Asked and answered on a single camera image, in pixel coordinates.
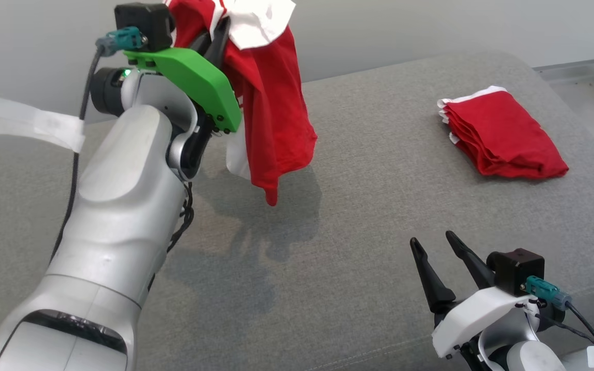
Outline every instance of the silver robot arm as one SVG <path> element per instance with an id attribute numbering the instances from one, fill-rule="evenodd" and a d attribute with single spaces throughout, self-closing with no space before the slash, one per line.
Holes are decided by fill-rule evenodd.
<path id="1" fill-rule="evenodd" d="M 195 174 L 181 156 L 200 128 L 184 92 L 161 75 L 134 75 L 127 110 L 80 178 L 56 256 L 0 326 L 0 371 L 135 368 L 139 314 L 167 257 L 185 173 Z"/>

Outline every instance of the white wall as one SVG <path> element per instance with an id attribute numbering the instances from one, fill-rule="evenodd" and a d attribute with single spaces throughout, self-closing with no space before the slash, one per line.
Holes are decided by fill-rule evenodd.
<path id="1" fill-rule="evenodd" d="M 594 0 L 294 1 L 307 80 L 481 48 L 531 66 L 594 59 Z"/>

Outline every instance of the white tape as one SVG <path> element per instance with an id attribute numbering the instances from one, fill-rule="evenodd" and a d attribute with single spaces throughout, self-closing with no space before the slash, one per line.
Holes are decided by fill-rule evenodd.
<path id="1" fill-rule="evenodd" d="M 38 110 L 0 98 L 0 134 L 30 137 L 54 143 L 77 153 L 84 144 L 84 122 L 63 113 Z"/>

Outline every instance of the gray cushion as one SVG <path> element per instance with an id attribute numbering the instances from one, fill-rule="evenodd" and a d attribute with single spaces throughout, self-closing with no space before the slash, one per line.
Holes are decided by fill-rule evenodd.
<path id="1" fill-rule="evenodd" d="M 436 99 L 489 85 L 506 87 L 542 124 L 567 176 L 484 178 L 450 143 Z M 545 256 L 546 278 L 594 324 L 594 138 L 525 63 L 497 52 L 436 57 L 309 82 L 304 96 L 316 157 L 281 178 L 276 207 L 225 170 L 224 141 L 208 148 L 195 221 L 142 312 L 139 369 L 464 369 L 459 356 L 436 358 L 408 247 L 419 237 L 464 298 L 475 288 L 448 229 L 480 256 L 516 247 Z M 41 160 L 54 154 L 49 146 L 38 151 L 54 171 L 69 164 Z M 9 162 L 0 157 L 0 176 L 17 174 Z M 0 178 L 0 192 L 9 190 L 0 200 L 0 321 L 40 279 L 63 207 L 54 188 L 68 187 L 56 176 L 34 189 L 27 183 L 54 175 L 31 173 Z M 585 345 L 559 329 L 541 338 L 559 353 Z"/>

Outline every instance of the teal connector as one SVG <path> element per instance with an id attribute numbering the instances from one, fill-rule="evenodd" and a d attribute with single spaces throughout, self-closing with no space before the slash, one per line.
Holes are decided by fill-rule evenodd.
<path id="1" fill-rule="evenodd" d="M 137 50 L 148 42 L 148 39 L 134 26 L 111 31 L 107 33 L 107 37 L 115 40 L 119 50 Z"/>
<path id="2" fill-rule="evenodd" d="M 141 49 L 147 43 L 148 38 L 134 26 L 111 31 L 95 42 L 97 47 L 102 48 L 103 57 L 111 57 L 119 50 Z"/>
<path id="3" fill-rule="evenodd" d="M 572 302 L 570 295 L 559 290 L 558 287 L 550 284 L 541 278 L 530 276 L 526 279 L 526 292 L 542 300 L 551 303 L 556 309 L 568 310 L 567 303 Z"/>

